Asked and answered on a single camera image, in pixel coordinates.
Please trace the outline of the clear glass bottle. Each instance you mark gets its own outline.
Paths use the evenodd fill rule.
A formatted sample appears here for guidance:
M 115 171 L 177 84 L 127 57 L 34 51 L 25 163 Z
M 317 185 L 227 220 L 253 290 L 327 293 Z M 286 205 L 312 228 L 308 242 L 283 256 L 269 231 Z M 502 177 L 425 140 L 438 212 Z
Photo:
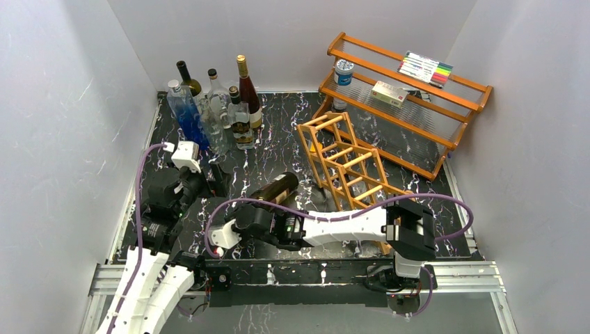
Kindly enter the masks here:
M 229 90 L 218 80 L 216 69 L 210 68 L 207 71 L 210 80 L 210 90 L 207 93 L 209 105 L 216 114 L 224 129 L 231 128 L 228 116 L 228 104 L 230 101 Z

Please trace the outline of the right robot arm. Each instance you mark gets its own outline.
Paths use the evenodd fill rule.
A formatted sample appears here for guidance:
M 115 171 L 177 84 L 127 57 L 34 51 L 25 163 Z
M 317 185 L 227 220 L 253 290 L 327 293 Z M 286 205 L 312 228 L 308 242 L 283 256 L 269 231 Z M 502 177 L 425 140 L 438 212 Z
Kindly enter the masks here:
M 345 212 L 295 210 L 252 200 L 226 215 L 225 224 L 209 233 L 209 241 L 229 249 L 243 239 L 257 239 L 286 251 L 339 241 L 386 243 L 394 251 L 393 282 L 409 288 L 418 281 L 420 266 L 436 258 L 434 227 L 431 210 L 410 199 Z

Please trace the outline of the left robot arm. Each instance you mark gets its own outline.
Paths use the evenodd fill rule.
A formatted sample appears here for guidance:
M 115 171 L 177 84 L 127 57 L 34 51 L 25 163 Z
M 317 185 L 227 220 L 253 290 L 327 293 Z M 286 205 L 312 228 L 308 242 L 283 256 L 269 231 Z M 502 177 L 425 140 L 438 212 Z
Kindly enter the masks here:
M 225 197 L 230 176 L 211 162 L 210 180 L 195 162 L 170 166 L 147 178 L 140 203 L 139 236 L 129 247 L 127 263 L 98 333 L 159 333 L 190 289 L 205 286 L 208 272 L 201 255 L 173 246 L 182 231 L 181 218 L 199 198 Z

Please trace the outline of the green wine bottle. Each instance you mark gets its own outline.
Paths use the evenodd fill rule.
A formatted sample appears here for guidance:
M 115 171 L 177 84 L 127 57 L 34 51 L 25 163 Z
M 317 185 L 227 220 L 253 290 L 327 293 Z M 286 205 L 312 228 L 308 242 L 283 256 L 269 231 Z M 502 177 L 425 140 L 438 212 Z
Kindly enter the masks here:
M 177 69 L 182 78 L 182 84 L 189 87 L 192 97 L 197 97 L 202 92 L 200 83 L 191 77 L 185 61 L 176 62 Z

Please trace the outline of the dark red wine bottle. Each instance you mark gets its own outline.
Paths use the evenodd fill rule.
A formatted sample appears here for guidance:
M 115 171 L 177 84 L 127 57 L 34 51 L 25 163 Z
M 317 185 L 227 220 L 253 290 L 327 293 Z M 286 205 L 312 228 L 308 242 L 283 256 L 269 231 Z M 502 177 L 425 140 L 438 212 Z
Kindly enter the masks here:
M 237 55 L 236 61 L 239 71 L 239 92 L 241 101 L 248 104 L 250 126 L 257 129 L 262 125 L 262 107 L 260 99 L 249 76 L 246 57 L 242 54 Z

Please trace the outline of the clear bottle bottom rack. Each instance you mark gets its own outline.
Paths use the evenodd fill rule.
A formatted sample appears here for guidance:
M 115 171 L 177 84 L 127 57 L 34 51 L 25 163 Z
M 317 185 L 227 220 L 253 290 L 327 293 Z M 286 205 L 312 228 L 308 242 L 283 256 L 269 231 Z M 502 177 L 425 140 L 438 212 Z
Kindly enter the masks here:
M 211 150 L 223 156 L 229 150 L 228 140 L 218 114 L 213 112 L 209 100 L 204 93 L 196 96 L 200 121 L 205 131 Z

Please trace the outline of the blue square bottle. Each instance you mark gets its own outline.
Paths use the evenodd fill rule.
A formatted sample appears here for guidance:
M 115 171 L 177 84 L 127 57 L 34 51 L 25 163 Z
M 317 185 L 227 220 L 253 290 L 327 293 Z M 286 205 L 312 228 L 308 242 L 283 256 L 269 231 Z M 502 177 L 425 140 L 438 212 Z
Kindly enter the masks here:
M 209 141 L 200 123 L 200 114 L 190 88 L 176 79 L 170 80 L 166 98 L 186 140 L 197 143 L 201 150 L 208 149 Z

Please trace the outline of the silver capped dark bottle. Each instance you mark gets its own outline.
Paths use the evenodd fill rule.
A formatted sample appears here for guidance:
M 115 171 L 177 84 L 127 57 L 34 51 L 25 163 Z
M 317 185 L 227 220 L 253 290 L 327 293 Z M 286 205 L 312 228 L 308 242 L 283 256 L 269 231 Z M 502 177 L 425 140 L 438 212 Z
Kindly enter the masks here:
M 254 191 L 249 198 L 280 204 L 295 192 L 297 187 L 297 176 L 292 172 L 284 172 Z

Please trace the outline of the clear bottle rack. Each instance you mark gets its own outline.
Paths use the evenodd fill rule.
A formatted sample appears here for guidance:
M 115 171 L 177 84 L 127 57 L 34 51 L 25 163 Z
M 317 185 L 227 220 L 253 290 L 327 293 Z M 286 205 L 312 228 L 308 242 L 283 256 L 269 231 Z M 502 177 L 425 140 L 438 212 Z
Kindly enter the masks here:
M 218 114 L 213 112 L 209 100 L 204 93 L 196 96 L 200 121 L 205 131 L 211 150 L 223 156 L 229 150 L 228 140 Z
M 253 130 L 250 128 L 248 103 L 241 100 L 239 89 L 229 87 L 231 103 L 228 105 L 228 117 L 237 147 L 249 150 L 255 147 Z

